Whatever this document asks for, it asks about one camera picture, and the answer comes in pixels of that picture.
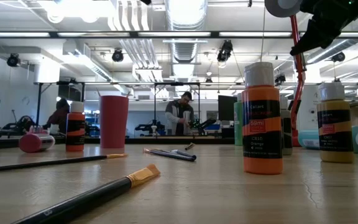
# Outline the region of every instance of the yellow paint bottle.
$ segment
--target yellow paint bottle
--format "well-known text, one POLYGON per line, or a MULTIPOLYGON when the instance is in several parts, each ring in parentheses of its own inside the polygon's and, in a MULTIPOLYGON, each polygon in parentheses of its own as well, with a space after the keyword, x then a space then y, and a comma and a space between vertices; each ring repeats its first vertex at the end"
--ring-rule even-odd
POLYGON ((341 82, 323 83, 317 105, 320 157, 324 162, 354 161, 349 103, 341 82))

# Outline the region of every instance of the green bottle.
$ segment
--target green bottle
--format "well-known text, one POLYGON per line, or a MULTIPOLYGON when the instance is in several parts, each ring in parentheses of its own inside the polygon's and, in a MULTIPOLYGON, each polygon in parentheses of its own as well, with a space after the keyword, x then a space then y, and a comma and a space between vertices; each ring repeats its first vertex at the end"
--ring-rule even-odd
POLYGON ((241 93, 237 95, 234 103, 234 145, 242 146, 242 100, 241 93))

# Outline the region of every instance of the orange paint bottle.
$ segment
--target orange paint bottle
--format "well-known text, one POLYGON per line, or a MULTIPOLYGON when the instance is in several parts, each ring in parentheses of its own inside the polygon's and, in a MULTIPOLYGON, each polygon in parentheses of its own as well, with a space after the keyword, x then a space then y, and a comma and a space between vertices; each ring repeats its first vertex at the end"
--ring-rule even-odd
POLYGON ((85 143, 85 115, 82 102, 72 102, 67 115, 66 151, 83 151, 85 143))
POLYGON ((281 174, 280 94, 274 88, 273 65, 257 62, 246 66, 243 101, 244 171, 253 174, 281 174))

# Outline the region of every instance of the desk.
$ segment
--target desk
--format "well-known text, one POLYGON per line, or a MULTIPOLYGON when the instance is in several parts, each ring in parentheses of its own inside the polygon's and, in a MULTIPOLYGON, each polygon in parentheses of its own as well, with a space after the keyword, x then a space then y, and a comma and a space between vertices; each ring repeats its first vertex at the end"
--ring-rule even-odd
MULTIPOLYGON (((358 223, 358 155, 355 164, 320 162, 319 152, 294 149, 282 175, 242 171, 242 148, 197 145, 196 162, 142 153, 127 158, 0 172, 0 223, 10 223, 154 163, 161 171, 145 185, 73 223, 358 223)), ((183 146, 154 145, 171 150, 183 146)), ((64 145, 24 154, 1 149, 0 166, 111 151, 86 145, 66 154, 64 145)))

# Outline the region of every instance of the paintbrush bristles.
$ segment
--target paintbrush bristles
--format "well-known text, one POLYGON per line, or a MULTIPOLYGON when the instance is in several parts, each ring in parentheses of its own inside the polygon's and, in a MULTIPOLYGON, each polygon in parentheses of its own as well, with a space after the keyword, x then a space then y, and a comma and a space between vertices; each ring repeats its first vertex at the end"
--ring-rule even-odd
POLYGON ((122 157, 127 157, 128 155, 123 153, 123 154, 110 154, 110 155, 106 155, 106 157, 108 159, 114 159, 114 158, 122 158, 122 157))
POLYGON ((127 178, 131 180, 131 188, 133 188, 140 184, 144 184, 158 175, 160 175, 160 171, 157 167, 154 164, 149 164, 146 168, 138 170, 133 174, 129 174, 127 178))
POLYGON ((191 148, 193 148, 193 147, 195 147, 195 146, 196 146, 196 144, 190 143, 185 149, 186 149, 186 150, 189 150, 189 149, 191 149, 191 148))

